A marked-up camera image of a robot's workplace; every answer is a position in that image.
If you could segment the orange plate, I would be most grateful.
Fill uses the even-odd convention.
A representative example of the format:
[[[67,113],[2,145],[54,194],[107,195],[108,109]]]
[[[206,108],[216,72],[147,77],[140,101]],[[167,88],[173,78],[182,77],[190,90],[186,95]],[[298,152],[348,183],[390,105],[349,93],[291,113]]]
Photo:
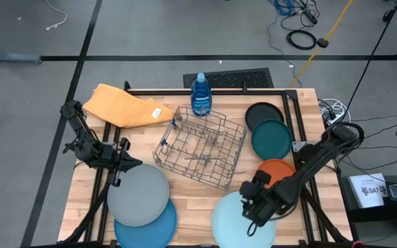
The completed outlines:
[[[270,182],[265,185],[266,189],[269,189],[278,180],[292,176],[296,171],[288,162],[275,158],[264,161],[258,166],[257,170],[264,171],[271,176]]]

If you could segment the black aluminium table frame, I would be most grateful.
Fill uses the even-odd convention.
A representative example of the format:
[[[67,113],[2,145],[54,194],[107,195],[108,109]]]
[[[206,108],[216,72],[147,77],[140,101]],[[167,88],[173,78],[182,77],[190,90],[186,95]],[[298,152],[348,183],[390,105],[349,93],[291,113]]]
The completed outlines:
[[[292,131],[297,141],[318,141],[324,130],[314,89],[252,88],[242,92],[236,88],[216,88],[212,91],[213,110],[226,115],[234,122],[243,123],[246,109],[257,102],[276,105],[285,116],[292,118]],[[133,127],[121,130],[120,135],[131,142],[131,154],[144,163],[153,164],[152,154],[159,144],[167,123]],[[230,188],[217,189],[180,174],[164,170],[170,184],[170,196],[176,206],[178,224],[170,243],[178,248],[216,248],[212,235],[213,208],[230,192],[239,189],[244,180],[253,177],[260,160],[247,139],[241,150]],[[349,240],[357,237],[351,227],[343,201],[340,176],[332,170],[333,163],[315,176],[316,192],[320,205],[339,232]],[[92,198],[97,196],[106,180],[104,172],[98,173],[86,165],[78,165],[73,173],[68,199],[59,232],[59,240],[70,236],[88,213]],[[273,247],[292,248],[299,240],[321,239],[321,227],[314,210],[303,203],[290,216],[278,222]]]

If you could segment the grey wire dish rack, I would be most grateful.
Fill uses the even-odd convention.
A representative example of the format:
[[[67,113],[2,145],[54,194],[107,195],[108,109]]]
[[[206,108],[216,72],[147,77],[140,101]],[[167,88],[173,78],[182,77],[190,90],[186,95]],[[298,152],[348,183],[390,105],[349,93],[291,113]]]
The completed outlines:
[[[228,189],[244,145],[247,128],[211,111],[196,116],[178,107],[157,145],[156,165],[188,179]]]

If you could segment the black plate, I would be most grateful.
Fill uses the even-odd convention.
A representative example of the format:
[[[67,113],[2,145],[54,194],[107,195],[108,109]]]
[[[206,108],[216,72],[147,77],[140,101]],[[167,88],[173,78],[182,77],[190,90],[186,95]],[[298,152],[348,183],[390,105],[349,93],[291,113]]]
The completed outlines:
[[[245,122],[250,131],[253,131],[262,121],[269,119],[284,122],[283,113],[271,103],[255,103],[249,106],[245,113]]]

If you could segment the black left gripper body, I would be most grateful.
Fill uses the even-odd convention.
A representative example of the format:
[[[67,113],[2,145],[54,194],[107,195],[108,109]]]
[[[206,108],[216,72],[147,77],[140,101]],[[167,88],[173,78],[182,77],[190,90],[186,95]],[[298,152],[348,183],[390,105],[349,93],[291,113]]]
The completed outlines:
[[[121,180],[117,174],[121,171],[121,161],[124,152],[130,148],[130,142],[127,138],[122,138],[118,143],[104,143],[103,148],[103,168],[107,170],[106,185],[118,187]]]

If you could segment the orange cloth towel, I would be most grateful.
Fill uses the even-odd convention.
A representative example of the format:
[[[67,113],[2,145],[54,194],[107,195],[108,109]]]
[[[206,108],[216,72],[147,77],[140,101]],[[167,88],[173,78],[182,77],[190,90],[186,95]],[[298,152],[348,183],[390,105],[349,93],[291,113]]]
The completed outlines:
[[[117,127],[130,128],[170,121],[174,111],[154,99],[142,100],[124,90],[98,84],[83,109]]]

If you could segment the black floor vent grate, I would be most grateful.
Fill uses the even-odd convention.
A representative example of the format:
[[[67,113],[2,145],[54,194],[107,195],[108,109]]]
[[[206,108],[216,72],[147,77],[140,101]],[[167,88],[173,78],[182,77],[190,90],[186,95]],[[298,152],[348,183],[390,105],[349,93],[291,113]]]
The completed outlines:
[[[205,78],[214,88],[274,88],[268,68],[205,72]]]

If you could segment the grey plate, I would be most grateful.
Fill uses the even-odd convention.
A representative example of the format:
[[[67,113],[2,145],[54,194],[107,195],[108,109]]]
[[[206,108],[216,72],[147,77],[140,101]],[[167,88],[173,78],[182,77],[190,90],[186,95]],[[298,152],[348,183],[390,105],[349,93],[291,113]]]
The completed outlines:
[[[123,225],[139,227],[158,218],[170,197],[165,175],[152,165],[142,164],[119,174],[118,187],[108,191],[108,207]]]

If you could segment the dark teal plate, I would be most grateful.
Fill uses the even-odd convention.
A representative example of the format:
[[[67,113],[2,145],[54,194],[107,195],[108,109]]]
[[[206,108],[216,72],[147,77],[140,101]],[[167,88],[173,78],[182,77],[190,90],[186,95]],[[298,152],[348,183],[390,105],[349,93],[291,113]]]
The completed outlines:
[[[292,148],[292,134],[284,123],[268,119],[253,129],[251,143],[254,152],[262,160],[282,159]]]

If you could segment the white printed booklet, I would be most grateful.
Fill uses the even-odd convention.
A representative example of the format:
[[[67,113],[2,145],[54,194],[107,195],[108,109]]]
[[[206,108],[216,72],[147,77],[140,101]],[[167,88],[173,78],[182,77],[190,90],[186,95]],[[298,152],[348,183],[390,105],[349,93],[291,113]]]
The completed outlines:
[[[383,198],[387,198],[388,193],[381,173],[350,176],[347,179],[361,209],[384,205]]]

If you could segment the blue dish soap bottle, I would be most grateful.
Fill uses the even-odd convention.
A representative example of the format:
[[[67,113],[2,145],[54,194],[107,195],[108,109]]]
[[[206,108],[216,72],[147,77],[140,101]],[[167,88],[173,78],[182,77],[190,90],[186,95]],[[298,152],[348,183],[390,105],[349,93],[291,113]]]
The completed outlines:
[[[212,109],[212,89],[204,73],[199,72],[191,86],[191,108],[195,116],[206,116]]]

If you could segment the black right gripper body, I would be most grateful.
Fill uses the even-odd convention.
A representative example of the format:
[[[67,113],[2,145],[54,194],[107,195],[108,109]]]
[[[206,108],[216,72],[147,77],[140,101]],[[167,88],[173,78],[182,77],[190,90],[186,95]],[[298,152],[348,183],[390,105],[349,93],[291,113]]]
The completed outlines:
[[[265,188],[265,185],[270,182],[270,179],[271,176],[269,174],[257,170],[251,181],[242,183],[239,194],[244,199],[251,199],[254,206],[261,203],[267,203],[268,206],[272,206],[274,204],[272,192]]]

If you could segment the black side shelf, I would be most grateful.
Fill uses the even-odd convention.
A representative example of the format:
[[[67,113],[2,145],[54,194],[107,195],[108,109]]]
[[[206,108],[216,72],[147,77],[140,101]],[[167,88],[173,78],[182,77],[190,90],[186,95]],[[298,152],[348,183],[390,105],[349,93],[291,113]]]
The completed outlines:
[[[397,176],[388,176],[385,185],[387,187],[397,186]],[[343,194],[347,218],[350,223],[397,221],[397,198],[392,196],[391,192],[388,193],[388,197],[383,198],[383,204],[381,206],[353,209],[350,206],[357,206],[358,201],[352,193],[351,184],[347,183],[345,178],[341,178],[339,180],[339,186]]]

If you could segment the black power strip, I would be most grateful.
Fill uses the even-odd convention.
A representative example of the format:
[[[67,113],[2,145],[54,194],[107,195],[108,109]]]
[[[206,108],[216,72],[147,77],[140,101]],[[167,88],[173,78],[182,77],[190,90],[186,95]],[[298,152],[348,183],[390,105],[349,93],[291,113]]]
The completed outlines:
[[[318,23],[320,11],[317,6],[316,0],[292,0],[298,7],[299,14],[302,14],[312,24]]]

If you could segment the pale blue plate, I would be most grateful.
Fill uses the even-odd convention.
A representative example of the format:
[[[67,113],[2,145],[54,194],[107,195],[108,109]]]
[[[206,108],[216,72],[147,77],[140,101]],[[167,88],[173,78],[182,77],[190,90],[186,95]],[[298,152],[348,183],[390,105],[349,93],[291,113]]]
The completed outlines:
[[[276,237],[276,223],[258,227],[247,235],[251,221],[242,216],[241,195],[232,192],[223,197],[212,214],[212,233],[220,248],[271,248]]]

